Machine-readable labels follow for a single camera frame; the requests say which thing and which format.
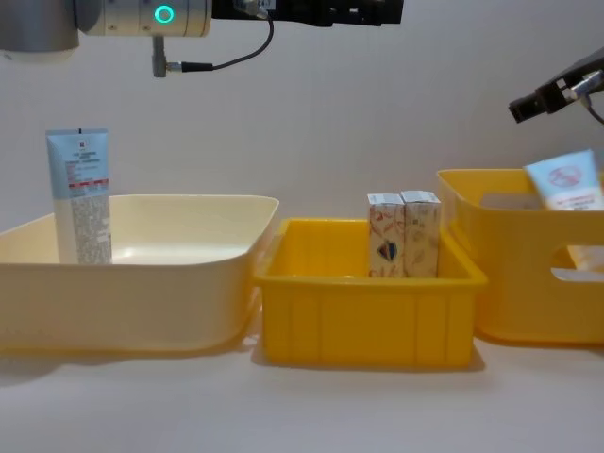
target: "product box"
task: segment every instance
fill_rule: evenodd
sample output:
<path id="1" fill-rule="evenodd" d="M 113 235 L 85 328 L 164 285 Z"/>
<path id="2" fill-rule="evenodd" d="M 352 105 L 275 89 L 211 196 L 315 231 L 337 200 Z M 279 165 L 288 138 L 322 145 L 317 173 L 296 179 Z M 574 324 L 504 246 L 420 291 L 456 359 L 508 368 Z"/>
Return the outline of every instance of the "product box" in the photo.
<path id="1" fill-rule="evenodd" d="M 405 203 L 396 193 L 369 198 L 369 277 L 404 277 Z"/>
<path id="2" fill-rule="evenodd" d="M 405 203 L 405 276 L 438 276 L 441 202 L 432 192 L 407 191 Z"/>

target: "printed label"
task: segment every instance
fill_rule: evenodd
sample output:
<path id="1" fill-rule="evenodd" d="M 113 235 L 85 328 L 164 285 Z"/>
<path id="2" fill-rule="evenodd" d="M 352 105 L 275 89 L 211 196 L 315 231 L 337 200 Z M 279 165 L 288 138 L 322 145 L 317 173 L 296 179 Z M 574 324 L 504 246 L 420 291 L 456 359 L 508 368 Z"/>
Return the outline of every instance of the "printed label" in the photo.
<path id="1" fill-rule="evenodd" d="M 604 210 L 602 190 L 588 187 L 549 197 L 547 205 L 552 210 Z"/>
<path id="2" fill-rule="evenodd" d="M 72 200 L 80 264 L 110 264 L 109 198 L 85 196 Z"/>
<path id="3" fill-rule="evenodd" d="M 65 162 L 65 169 L 71 198 L 109 193 L 109 180 L 101 176 L 106 172 L 101 159 L 86 141 L 79 141 L 72 159 Z"/>

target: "tube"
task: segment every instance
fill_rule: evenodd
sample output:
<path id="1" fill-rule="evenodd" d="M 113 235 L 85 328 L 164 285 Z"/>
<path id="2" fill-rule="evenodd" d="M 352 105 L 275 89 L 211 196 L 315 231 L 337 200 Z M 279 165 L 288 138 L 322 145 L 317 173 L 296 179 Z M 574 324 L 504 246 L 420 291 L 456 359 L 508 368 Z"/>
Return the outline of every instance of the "tube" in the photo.
<path id="1" fill-rule="evenodd" d="M 604 210 L 604 194 L 590 149 L 525 167 L 550 210 Z M 580 271 L 604 272 L 604 247 L 571 245 Z"/>
<path id="2" fill-rule="evenodd" d="M 59 260 L 111 264 L 108 132 L 46 132 Z"/>

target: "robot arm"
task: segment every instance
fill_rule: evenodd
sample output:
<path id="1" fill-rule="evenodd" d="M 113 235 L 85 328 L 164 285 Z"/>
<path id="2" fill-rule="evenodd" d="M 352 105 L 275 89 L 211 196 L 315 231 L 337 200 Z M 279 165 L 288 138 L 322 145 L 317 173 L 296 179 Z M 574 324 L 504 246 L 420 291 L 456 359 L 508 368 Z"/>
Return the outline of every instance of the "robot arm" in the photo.
<path id="1" fill-rule="evenodd" d="M 594 52 L 539 87 L 533 94 L 510 104 L 517 123 L 542 113 L 552 114 L 580 101 L 600 123 L 604 120 L 592 109 L 590 95 L 604 91 L 604 48 Z"/>
<path id="2" fill-rule="evenodd" d="M 404 0 L 0 0 L 0 53 L 8 59 L 49 60 L 79 46 L 78 30 L 92 36 L 148 36 L 154 74 L 209 71 L 206 63 L 168 63 L 165 37 L 201 38 L 211 19 L 264 19 L 315 26 L 400 24 Z"/>

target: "yellow plastic bin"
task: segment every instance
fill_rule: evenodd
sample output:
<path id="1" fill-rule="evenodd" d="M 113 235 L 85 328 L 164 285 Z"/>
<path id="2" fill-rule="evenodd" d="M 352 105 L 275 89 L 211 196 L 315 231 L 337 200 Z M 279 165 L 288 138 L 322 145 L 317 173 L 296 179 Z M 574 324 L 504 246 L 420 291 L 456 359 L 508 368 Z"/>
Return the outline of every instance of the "yellow plastic bin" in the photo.
<path id="1" fill-rule="evenodd" d="M 448 235 L 440 278 L 368 278 L 362 220 L 284 222 L 257 273 L 273 363 L 463 367 L 485 276 Z"/>
<path id="2" fill-rule="evenodd" d="M 512 344 L 604 344 L 604 282 L 563 281 L 567 245 L 604 245 L 604 212 L 495 210 L 490 193 L 535 193 L 523 170 L 439 174 L 445 227 L 486 273 L 477 331 Z"/>

